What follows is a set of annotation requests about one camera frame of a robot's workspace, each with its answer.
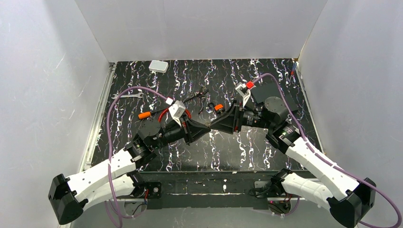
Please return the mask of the red cable lock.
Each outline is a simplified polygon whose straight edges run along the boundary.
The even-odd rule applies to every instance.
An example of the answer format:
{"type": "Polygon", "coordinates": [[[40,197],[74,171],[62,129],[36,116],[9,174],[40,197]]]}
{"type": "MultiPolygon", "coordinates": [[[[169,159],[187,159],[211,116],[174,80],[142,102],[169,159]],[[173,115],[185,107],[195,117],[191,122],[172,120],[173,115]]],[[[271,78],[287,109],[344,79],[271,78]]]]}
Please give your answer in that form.
{"type": "MultiPolygon", "coordinates": [[[[162,118],[169,112],[169,108],[163,109],[163,111],[161,112],[161,114],[158,117],[158,122],[161,122],[162,118]]],[[[188,116],[189,119],[191,119],[191,113],[185,109],[185,113],[188,116]]]]}

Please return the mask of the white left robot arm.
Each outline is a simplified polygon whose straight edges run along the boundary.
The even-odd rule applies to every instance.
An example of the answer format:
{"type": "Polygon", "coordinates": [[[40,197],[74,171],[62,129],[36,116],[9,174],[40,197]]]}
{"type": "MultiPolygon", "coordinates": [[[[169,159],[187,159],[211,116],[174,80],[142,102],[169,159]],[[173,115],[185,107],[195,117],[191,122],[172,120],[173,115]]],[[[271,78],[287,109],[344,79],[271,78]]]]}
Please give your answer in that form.
{"type": "Polygon", "coordinates": [[[162,127],[158,120],[144,121],[134,138],[110,159],[77,174],[53,178],[48,193],[49,202],[60,225],[68,224],[89,207],[113,196],[147,197],[156,188],[147,183],[138,168],[156,157],[156,150],[184,139],[191,143],[210,132],[210,124],[189,119],[172,120],[162,127]]]}

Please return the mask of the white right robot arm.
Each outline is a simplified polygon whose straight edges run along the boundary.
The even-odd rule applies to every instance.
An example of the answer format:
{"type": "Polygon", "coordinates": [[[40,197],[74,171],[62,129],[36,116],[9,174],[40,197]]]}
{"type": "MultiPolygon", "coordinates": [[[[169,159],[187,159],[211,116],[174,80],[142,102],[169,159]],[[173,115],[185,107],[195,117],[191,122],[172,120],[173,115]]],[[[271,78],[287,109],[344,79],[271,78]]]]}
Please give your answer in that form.
{"type": "Polygon", "coordinates": [[[223,105],[210,105],[217,118],[211,128],[226,133],[235,133],[243,126],[267,129],[268,142],[286,156],[308,169],[317,182],[282,169],[271,177],[270,182],[257,192],[287,193],[301,196],[327,209],[342,226],[355,227],[374,205],[375,183],[364,183],[343,174],[340,168],[302,137],[298,128],[287,121],[287,105],[279,97],[268,97],[259,110],[245,109],[241,102],[234,101],[230,109],[223,105]]]}

